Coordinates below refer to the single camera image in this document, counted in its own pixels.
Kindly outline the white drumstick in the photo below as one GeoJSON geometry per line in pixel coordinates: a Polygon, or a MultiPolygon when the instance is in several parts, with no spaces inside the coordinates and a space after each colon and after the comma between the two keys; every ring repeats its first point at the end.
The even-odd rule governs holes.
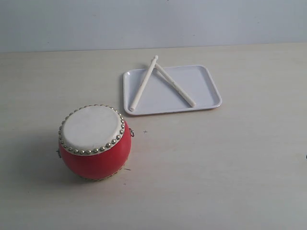
{"type": "Polygon", "coordinates": [[[166,81],[175,89],[175,91],[191,106],[195,107],[195,101],[178,85],[177,82],[158,64],[155,64],[155,68],[162,74],[166,81]]]}
{"type": "Polygon", "coordinates": [[[142,96],[142,93],[143,93],[143,91],[144,91],[144,89],[146,87],[146,84],[147,84],[147,82],[149,80],[149,77],[151,76],[151,74],[153,72],[153,69],[155,67],[155,64],[156,64],[157,60],[158,60],[158,55],[155,55],[154,58],[152,59],[150,65],[149,65],[149,67],[148,67],[148,69],[147,69],[147,71],[146,71],[146,73],[145,73],[145,75],[143,77],[143,80],[142,80],[142,82],[140,84],[140,87],[139,87],[139,89],[138,89],[138,91],[137,91],[137,93],[136,93],[136,95],[135,95],[135,97],[134,97],[134,99],[133,99],[133,101],[131,103],[130,111],[134,111],[136,109],[136,107],[137,107],[137,105],[139,103],[139,100],[140,100],[140,98],[142,96]]]}

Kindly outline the red small drum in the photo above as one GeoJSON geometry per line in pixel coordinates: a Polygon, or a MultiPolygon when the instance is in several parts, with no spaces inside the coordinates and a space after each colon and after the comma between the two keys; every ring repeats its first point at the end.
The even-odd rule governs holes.
{"type": "Polygon", "coordinates": [[[115,175],[128,160],[134,131],[114,107],[94,104],[74,110],[58,131],[58,155],[81,178],[115,175]]]}

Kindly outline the white rectangular tray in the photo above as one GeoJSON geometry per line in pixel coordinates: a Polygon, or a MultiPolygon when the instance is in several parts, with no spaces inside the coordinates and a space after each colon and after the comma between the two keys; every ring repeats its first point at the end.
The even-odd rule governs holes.
{"type": "Polygon", "coordinates": [[[222,98],[209,71],[201,65],[165,67],[164,70],[194,100],[191,107],[182,96],[153,71],[134,111],[130,105],[139,89],[147,69],[132,69],[123,74],[123,107],[129,115],[154,115],[214,109],[222,98]]]}

